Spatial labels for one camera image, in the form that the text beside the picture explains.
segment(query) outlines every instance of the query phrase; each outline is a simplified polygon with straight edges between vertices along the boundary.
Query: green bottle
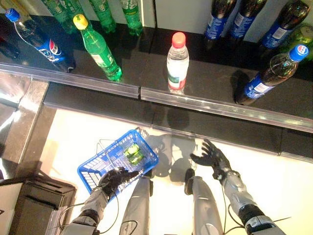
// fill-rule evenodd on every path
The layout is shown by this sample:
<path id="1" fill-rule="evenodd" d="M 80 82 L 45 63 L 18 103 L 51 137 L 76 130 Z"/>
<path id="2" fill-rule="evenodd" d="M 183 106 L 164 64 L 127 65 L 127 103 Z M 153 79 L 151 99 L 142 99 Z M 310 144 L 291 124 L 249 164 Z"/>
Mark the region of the green bottle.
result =
<path id="1" fill-rule="evenodd" d="M 131 35 L 139 36 L 142 33 L 142 24 L 139 17 L 137 0 L 121 0 L 123 12 Z"/>
<path id="2" fill-rule="evenodd" d="M 104 38 L 88 23 L 84 15 L 73 18 L 75 26 L 81 31 L 86 50 L 105 72 L 111 81 L 118 81 L 122 75 L 121 68 L 116 64 Z"/>
<path id="3" fill-rule="evenodd" d="M 67 10 L 67 14 L 73 19 L 78 14 L 84 14 L 82 6 L 78 0 L 60 0 L 60 3 Z"/>
<path id="4" fill-rule="evenodd" d="M 61 5 L 59 0 L 42 0 L 50 13 L 61 24 L 66 33 L 76 32 L 76 28 L 72 23 L 72 19 L 67 15 L 66 9 Z"/>
<path id="5" fill-rule="evenodd" d="M 112 17 L 108 0 L 89 0 L 106 33 L 115 32 L 116 23 Z"/>

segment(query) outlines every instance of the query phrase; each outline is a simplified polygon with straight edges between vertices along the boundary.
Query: bottle cap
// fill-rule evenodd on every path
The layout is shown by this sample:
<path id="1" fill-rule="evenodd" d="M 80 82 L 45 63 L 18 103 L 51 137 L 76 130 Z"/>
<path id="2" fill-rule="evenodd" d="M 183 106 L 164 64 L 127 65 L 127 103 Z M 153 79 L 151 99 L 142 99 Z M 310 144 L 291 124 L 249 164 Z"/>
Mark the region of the bottle cap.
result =
<path id="1" fill-rule="evenodd" d="M 303 44 L 296 45 L 289 51 L 289 57 L 293 61 L 300 62 L 309 54 L 309 49 Z"/>
<path id="2" fill-rule="evenodd" d="M 14 9 L 14 8 L 9 8 L 5 12 L 5 16 L 11 21 L 11 22 L 16 22 L 20 18 L 20 14 Z"/>
<path id="3" fill-rule="evenodd" d="M 186 36 L 182 32 L 175 33 L 172 37 L 172 45 L 175 48 L 182 48 L 186 44 Z"/>
<path id="4" fill-rule="evenodd" d="M 87 26 L 88 26 L 88 21 L 87 21 L 86 17 L 82 14 L 78 14 L 78 15 L 74 16 L 73 22 L 74 22 L 74 25 L 76 26 L 76 28 L 78 28 L 79 30 L 83 30 L 83 29 L 87 28 Z"/>

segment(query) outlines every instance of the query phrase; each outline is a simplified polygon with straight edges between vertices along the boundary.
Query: wire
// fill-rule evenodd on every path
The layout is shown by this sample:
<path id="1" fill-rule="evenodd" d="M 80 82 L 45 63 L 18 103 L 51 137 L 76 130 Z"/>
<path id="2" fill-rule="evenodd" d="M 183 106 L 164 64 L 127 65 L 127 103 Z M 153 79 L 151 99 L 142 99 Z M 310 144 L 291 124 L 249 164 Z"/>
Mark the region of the wire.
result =
<path id="1" fill-rule="evenodd" d="M 117 221 L 117 218 L 118 218 L 118 212 L 119 212 L 119 202 L 118 202 L 118 198 L 117 198 L 117 195 L 116 195 L 116 193 L 115 193 L 115 191 L 114 191 L 114 195 L 115 195 L 115 197 L 116 197 L 116 200 L 117 200 L 117 214 L 116 214 L 116 218 L 115 218 L 115 221 L 113 222 L 113 224 L 107 229 L 107 230 L 105 230 L 104 232 L 102 232 L 102 233 L 100 233 L 100 234 L 104 234 L 104 233 L 106 233 L 107 231 L 109 231 L 113 226 L 114 226 L 114 224 L 116 223 L 116 221 Z"/>
<path id="2" fill-rule="evenodd" d="M 291 216 L 290 216 L 290 217 L 283 218 L 283 219 L 277 219 L 277 220 L 274 220 L 273 222 L 278 222 L 278 221 L 282 221 L 282 220 L 290 219 L 290 218 L 291 218 Z"/>
<path id="3" fill-rule="evenodd" d="M 224 230 L 223 230 L 223 234 L 225 234 L 227 211 L 226 211 L 226 200 L 225 200 L 225 194 L 224 194 L 223 185 L 221 184 L 221 186 L 222 186 L 222 193 L 223 193 L 223 198 L 224 198 L 224 206 L 225 206 L 225 220 L 224 220 Z"/>
<path id="4" fill-rule="evenodd" d="M 62 217 L 62 215 L 63 215 L 66 211 L 68 211 L 69 209 L 71 209 L 71 208 L 73 208 L 73 207 L 81 206 L 81 205 L 83 205 L 83 204 L 84 204 L 84 202 L 83 202 L 83 203 L 79 203 L 79 204 L 75 204 L 75 205 L 69 206 L 69 207 L 66 208 L 64 211 L 62 211 L 61 214 L 59 215 L 59 218 L 58 218 L 58 224 L 59 224 L 59 226 L 57 226 L 56 228 L 60 228 L 60 230 L 63 231 L 63 228 L 62 228 L 62 227 L 66 226 L 66 225 L 68 225 L 68 224 L 61 225 L 61 217 Z"/>
<path id="5" fill-rule="evenodd" d="M 123 224 L 124 224 L 124 223 L 128 223 L 128 222 L 134 222 L 134 223 L 136 224 L 136 226 L 133 228 L 132 232 L 131 232 L 130 234 L 128 234 L 128 235 L 132 235 L 132 234 L 135 232 L 135 230 L 136 230 L 136 228 L 137 228 L 137 226 L 138 226 L 138 222 L 135 221 L 135 220 L 127 220 L 127 221 L 123 221 Z"/>
<path id="6" fill-rule="evenodd" d="M 224 235 L 227 234 L 227 233 L 229 233 L 230 231 L 232 231 L 232 230 L 234 230 L 234 229 L 244 229 L 244 227 L 242 227 L 242 226 L 237 226 L 237 227 L 231 228 L 231 229 L 228 230 L 226 233 L 224 233 Z"/>
<path id="7" fill-rule="evenodd" d="M 240 224 L 239 222 L 237 222 L 235 219 L 234 219 L 234 217 L 231 215 L 231 213 L 230 213 L 230 210 L 229 210 L 229 208 L 230 208 L 230 204 L 228 205 L 228 214 L 230 215 L 230 217 L 234 220 L 234 222 L 236 223 L 236 224 L 238 224 L 239 226 L 241 226 L 242 228 L 244 228 L 244 226 L 242 225 L 242 224 Z"/>

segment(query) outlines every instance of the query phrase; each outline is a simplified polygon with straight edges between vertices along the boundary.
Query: pepsi logo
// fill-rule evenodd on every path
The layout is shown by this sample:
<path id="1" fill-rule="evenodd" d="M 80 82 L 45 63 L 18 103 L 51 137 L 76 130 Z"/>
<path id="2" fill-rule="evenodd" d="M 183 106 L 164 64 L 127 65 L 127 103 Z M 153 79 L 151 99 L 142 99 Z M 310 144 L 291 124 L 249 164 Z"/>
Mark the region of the pepsi logo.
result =
<path id="1" fill-rule="evenodd" d="M 309 49 L 304 45 L 299 45 L 297 48 L 298 52 L 302 55 L 306 55 L 309 53 Z"/>

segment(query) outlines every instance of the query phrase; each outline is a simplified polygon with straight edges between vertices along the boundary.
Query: pepsi bottle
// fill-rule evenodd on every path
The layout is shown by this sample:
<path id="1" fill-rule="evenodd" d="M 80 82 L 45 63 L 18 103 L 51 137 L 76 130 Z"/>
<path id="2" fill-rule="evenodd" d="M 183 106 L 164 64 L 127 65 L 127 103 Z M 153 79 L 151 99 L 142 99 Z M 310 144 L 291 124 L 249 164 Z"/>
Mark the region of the pepsi bottle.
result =
<path id="1" fill-rule="evenodd" d="M 278 84 L 294 75 L 298 64 L 309 54 L 309 49 L 303 44 L 296 45 L 287 53 L 281 53 L 269 62 L 269 67 L 246 84 L 242 91 L 235 94 L 237 104 L 249 105 L 264 96 Z"/>
<path id="2" fill-rule="evenodd" d="M 207 28 L 204 33 L 204 45 L 210 50 L 220 38 L 227 19 L 237 0 L 213 0 Z"/>
<path id="3" fill-rule="evenodd" d="M 20 16 L 14 8 L 8 9 L 5 16 L 14 23 L 20 38 L 33 46 L 59 70 L 70 72 L 75 68 L 74 59 L 70 59 L 31 18 Z"/>
<path id="4" fill-rule="evenodd" d="M 243 40 L 266 2 L 267 0 L 242 0 L 240 10 L 229 32 L 231 44 L 236 46 Z"/>
<path id="5" fill-rule="evenodd" d="M 308 15 L 312 0 L 291 0 L 280 11 L 275 23 L 265 34 L 258 48 L 258 56 L 267 57 L 291 34 Z"/>

